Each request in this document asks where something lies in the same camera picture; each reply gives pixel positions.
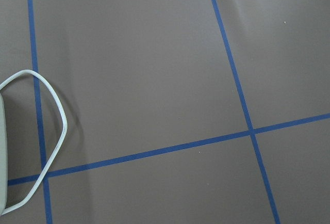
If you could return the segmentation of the white toaster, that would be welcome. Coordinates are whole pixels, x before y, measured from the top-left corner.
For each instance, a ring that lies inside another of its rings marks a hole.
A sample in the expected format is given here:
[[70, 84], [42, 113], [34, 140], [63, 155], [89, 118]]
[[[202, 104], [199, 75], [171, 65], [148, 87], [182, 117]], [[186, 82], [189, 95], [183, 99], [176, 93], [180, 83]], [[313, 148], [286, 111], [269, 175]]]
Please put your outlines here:
[[8, 187], [8, 154], [7, 154], [7, 132], [6, 117], [3, 97], [1, 96], [1, 214], [7, 204], [7, 187]]

